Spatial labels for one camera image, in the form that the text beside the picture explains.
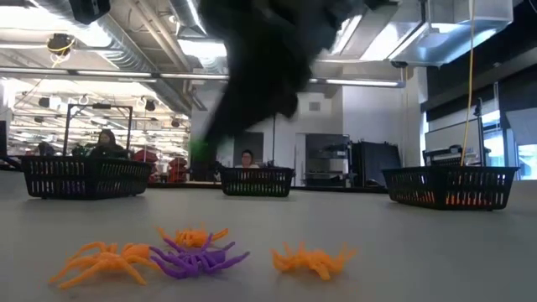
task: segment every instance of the mesh basket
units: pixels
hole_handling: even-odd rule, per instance
[[[151,165],[124,159],[22,157],[28,193],[33,197],[97,200],[145,192]]]
[[[518,168],[417,167],[384,170],[391,200],[438,210],[502,210]]]
[[[226,195],[272,196],[289,195],[293,169],[227,168],[221,172],[222,191]]]

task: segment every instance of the woman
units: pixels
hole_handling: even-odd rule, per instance
[[[112,130],[103,129],[99,134],[97,146],[91,151],[90,156],[126,159],[128,152],[116,144],[116,136]]]
[[[117,146],[116,145],[116,136],[110,129],[103,129],[99,133],[99,140],[97,141],[98,146]]]
[[[253,163],[253,152],[246,149],[242,151],[241,163],[235,168],[258,169],[259,166]]]

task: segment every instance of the plastic spider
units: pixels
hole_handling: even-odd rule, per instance
[[[224,248],[216,251],[207,251],[212,241],[212,234],[209,235],[201,248],[195,250],[186,250],[169,239],[165,239],[165,241],[176,253],[169,252],[165,254],[158,248],[151,247],[151,250],[160,256],[160,258],[152,256],[151,259],[160,266],[164,273],[176,279],[197,277],[200,275],[200,271],[204,273],[216,273],[241,262],[250,254],[250,252],[246,252],[241,256],[226,260],[226,252],[235,245],[235,242],[231,242]],[[170,268],[166,262],[173,264],[179,270]]]
[[[93,254],[91,256],[80,257],[83,252],[96,247],[99,248],[99,253]],[[117,254],[116,251],[116,243],[113,243],[109,246],[107,246],[104,242],[93,242],[86,244],[73,257],[68,259],[65,267],[55,277],[50,279],[49,282],[56,282],[60,278],[64,277],[72,269],[79,268],[82,273],[79,276],[60,284],[61,289],[68,289],[69,287],[80,283],[80,281],[92,276],[94,273],[103,270],[125,270],[127,271],[127,273],[133,276],[139,284],[145,285],[147,283],[138,273],[138,271],[134,269],[131,263],[140,263],[142,265],[160,271],[158,265],[149,261],[149,246],[146,244],[129,243],[123,247],[121,254]]]
[[[299,250],[296,254],[289,248],[286,242],[284,242],[285,253],[287,257],[284,257],[276,250],[272,250],[273,265],[281,272],[292,272],[297,268],[309,268],[316,271],[321,279],[327,281],[330,280],[330,273],[340,273],[343,270],[345,262],[350,260],[356,254],[356,250],[347,251],[347,245],[343,246],[343,249],[337,256],[332,258],[320,249],[309,252],[305,249],[305,244],[300,243]]]
[[[170,236],[168,236],[162,227],[158,227],[157,230],[159,231],[160,236],[162,239],[168,239],[170,241],[175,242],[175,244],[183,246],[183,247],[202,247],[205,242],[207,241],[207,238],[209,237],[209,233],[205,230],[204,227],[201,229],[193,230],[191,228],[186,228],[182,231],[175,231],[175,238],[172,239]],[[212,237],[212,241],[216,241],[218,239],[224,238],[228,234],[228,229],[223,229],[216,233]]]

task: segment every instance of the orange toy spider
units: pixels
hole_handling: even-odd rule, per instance
[[[80,257],[83,252],[96,247],[99,248],[99,253],[91,256]],[[103,270],[126,270],[127,273],[133,276],[139,284],[145,285],[145,280],[138,273],[138,271],[133,268],[131,263],[140,263],[160,271],[160,268],[157,264],[149,261],[149,245],[129,243],[123,247],[121,254],[117,254],[116,251],[116,243],[113,243],[110,246],[107,246],[104,242],[92,242],[86,244],[73,257],[67,260],[65,267],[55,277],[50,279],[49,282],[56,282],[60,278],[64,277],[70,270],[79,268],[82,273],[79,276],[60,284],[61,289],[68,289],[69,287],[80,283],[80,281],[92,276],[94,273]]]
[[[168,239],[170,241],[175,242],[175,244],[183,247],[203,247],[205,242],[207,242],[207,238],[209,237],[209,233],[205,230],[205,228],[193,230],[191,228],[186,228],[182,231],[175,231],[175,238],[172,239],[170,236],[168,236],[162,227],[158,227],[157,231],[159,231],[160,236],[162,239]],[[214,234],[212,236],[212,242],[224,238],[228,234],[229,230],[223,229],[220,232]]]
[[[356,250],[347,251],[347,245],[343,246],[343,249],[337,256],[332,258],[324,251],[316,249],[312,252],[305,250],[303,242],[300,243],[299,250],[296,254],[293,254],[286,242],[284,242],[285,253],[287,257],[284,257],[276,250],[272,250],[273,265],[280,272],[292,272],[297,268],[309,268],[316,271],[321,279],[327,281],[330,280],[330,273],[340,273],[343,270],[345,262],[350,260],[356,254]]]

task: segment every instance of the gray table surface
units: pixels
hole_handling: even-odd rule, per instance
[[[219,190],[148,190],[121,200],[32,200],[21,174],[0,172],[0,301],[535,301],[537,211],[443,212],[386,195],[292,191],[288,199],[225,197]],[[519,194],[530,202],[531,196]],[[93,242],[162,244],[172,231],[205,222],[230,228],[236,254],[252,254],[214,277],[176,281],[140,269],[147,286],[104,274],[69,290],[47,284],[65,258]],[[359,254],[321,282],[279,274],[270,248],[306,241]]]

